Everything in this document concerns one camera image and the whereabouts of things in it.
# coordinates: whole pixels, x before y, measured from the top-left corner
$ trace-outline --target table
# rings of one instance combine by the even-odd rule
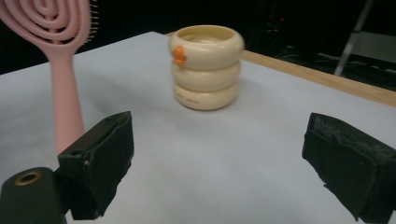
[[[326,114],[396,147],[392,92],[246,52],[236,101],[190,110],[172,95],[168,38],[75,57],[86,128],[130,110],[135,155],[105,216],[68,223],[356,223],[302,159],[306,125]],[[58,167],[50,95],[47,63],[0,76],[1,183]]]

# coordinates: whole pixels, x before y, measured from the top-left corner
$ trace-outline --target orange duck logo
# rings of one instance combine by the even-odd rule
[[[187,57],[184,55],[184,49],[181,46],[177,46],[173,50],[172,55],[174,57],[174,63],[178,65],[182,65],[187,61]]]

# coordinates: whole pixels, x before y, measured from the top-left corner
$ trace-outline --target cream ceramic container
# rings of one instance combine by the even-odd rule
[[[175,63],[171,65],[175,82],[192,91],[218,91],[233,85],[239,78],[241,63],[215,70],[192,70]]]
[[[179,103],[192,109],[213,110],[231,103],[238,95],[239,83],[220,91],[190,91],[174,84],[175,98]]]
[[[238,95],[244,46],[240,34],[223,26],[198,25],[175,32],[169,51],[177,101],[199,110],[231,103]]]
[[[180,29],[169,42],[177,65],[198,70],[219,69],[235,63],[244,47],[242,36],[235,30],[215,25]]]

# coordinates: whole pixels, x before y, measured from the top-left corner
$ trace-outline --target hairbrush bristles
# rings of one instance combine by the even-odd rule
[[[91,7],[91,30],[90,30],[90,35],[88,36],[88,39],[87,41],[85,41],[85,43],[91,42],[95,38],[95,35],[99,30],[99,11],[98,11],[97,0],[91,0],[90,7]]]

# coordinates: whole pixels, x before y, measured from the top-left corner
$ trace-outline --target pink hairbrush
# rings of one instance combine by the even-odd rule
[[[73,57],[89,38],[91,13],[89,0],[0,0],[1,20],[49,60],[59,153],[85,133]]]

